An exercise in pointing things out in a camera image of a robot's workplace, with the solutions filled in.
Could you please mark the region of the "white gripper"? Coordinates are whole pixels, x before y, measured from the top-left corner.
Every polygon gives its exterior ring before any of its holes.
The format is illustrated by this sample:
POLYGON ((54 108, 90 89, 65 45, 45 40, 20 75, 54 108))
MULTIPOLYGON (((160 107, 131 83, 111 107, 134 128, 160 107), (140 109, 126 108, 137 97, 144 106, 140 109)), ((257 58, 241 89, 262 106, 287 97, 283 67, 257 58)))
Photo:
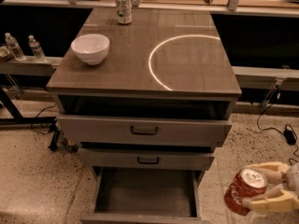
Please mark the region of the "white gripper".
POLYGON ((299 192, 299 162, 291 167, 280 161, 264 162, 251 164, 249 168, 263 173, 269 183, 277 186, 264 194, 243 198, 241 203, 244 207, 254 212, 270 213, 291 212, 299 209, 299 198, 295 193, 299 192), (289 190, 280 184, 285 178, 289 190))

